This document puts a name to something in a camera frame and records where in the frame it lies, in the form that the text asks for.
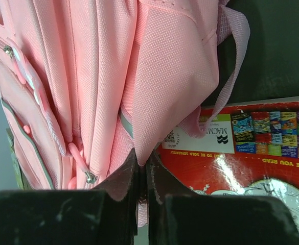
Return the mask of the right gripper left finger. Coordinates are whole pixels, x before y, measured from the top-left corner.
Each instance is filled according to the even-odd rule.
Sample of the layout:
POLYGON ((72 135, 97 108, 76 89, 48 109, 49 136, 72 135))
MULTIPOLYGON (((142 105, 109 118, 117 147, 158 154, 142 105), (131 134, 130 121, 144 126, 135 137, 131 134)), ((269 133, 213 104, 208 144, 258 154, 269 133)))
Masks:
POLYGON ((133 244, 137 175, 131 150, 90 190, 0 191, 0 244, 133 244))

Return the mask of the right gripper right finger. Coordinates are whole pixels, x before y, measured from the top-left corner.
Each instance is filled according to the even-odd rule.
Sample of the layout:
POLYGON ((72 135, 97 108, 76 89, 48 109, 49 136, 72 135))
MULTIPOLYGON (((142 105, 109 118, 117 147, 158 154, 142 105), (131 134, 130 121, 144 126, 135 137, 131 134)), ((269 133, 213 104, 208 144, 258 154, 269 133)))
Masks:
POLYGON ((156 152, 146 173, 150 244, 299 244, 289 209, 274 197, 199 195, 156 152))

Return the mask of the pink student backpack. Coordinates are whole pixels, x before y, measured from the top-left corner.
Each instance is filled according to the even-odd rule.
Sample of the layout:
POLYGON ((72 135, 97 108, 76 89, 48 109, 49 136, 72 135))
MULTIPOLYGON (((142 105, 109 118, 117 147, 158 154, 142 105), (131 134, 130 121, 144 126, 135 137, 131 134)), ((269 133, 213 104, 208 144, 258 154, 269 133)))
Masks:
POLYGON ((202 138, 229 35, 235 68, 212 117, 250 36, 227 1, 0 1, 0 98, 30 187, 91 189, 132 150, 145 165, 176 126, 202 138))

